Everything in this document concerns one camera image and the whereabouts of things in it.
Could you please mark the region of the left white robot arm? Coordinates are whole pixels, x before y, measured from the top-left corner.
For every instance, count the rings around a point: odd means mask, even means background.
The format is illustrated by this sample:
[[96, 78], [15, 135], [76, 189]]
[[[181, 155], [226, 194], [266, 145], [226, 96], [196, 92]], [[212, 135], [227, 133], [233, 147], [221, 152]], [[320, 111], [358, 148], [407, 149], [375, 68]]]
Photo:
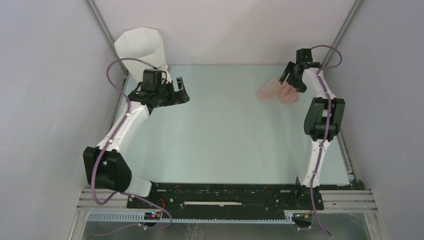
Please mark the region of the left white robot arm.
[[171, 80], [166, 70], [145, 69], [143, 78], [126, 99], [126, 107], [106, 137], [95, 147], [86, 147], [83, 162], [87, 182], [94, 189], [138, 195], [145, 208], [153, 208], [158, 194], [151, 190], [152, 182], [136, 176], [130, 168], [126, 151], [136, 131], [161, 107], [190, 101], [182, 77]]

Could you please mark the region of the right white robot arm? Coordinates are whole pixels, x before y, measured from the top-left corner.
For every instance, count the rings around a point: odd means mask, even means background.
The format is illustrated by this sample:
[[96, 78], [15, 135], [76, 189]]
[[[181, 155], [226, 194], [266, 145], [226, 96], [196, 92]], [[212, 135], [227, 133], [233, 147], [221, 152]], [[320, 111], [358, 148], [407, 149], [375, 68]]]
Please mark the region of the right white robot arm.
[[296, 51], [295, 61], [287, 64], [279, 82], [312, 97], [303, 123], [308, 140], [305, 165], [285, 201], [297, 210], [321, 210], [320, 173], [328, 147], [341, 130], [346, 103], [330, 90], [311, 48]]

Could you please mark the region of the white trash bin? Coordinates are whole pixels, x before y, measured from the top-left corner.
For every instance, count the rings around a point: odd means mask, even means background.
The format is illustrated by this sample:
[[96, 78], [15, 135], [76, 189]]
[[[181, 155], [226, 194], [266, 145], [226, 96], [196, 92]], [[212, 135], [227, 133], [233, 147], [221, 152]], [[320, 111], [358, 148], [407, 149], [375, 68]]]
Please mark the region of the white trash bin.
[[124, 32], [115, 42], [114, 47], [119, 58], [135, 58], [149, 65], [124, 60], [123, 64], [136, 83], [143, 80], [145, 69], [164, 67], [168, 65], [165, 56], [164, 42], [160, 32], [148, 27], [138, 27]]

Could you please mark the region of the pink plastic trash bag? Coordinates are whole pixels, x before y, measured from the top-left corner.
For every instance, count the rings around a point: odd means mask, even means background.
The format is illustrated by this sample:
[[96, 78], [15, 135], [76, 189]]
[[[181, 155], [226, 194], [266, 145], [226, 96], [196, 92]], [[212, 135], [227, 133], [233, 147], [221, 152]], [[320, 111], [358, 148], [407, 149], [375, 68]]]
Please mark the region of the pink plastic trash bag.
[[281, 83], [279, 77], [271, 78], [257, 93], [261, 101], [278, 97], [283, 104], [293, 104], [298, 100], [296, 89], [286, 82]]

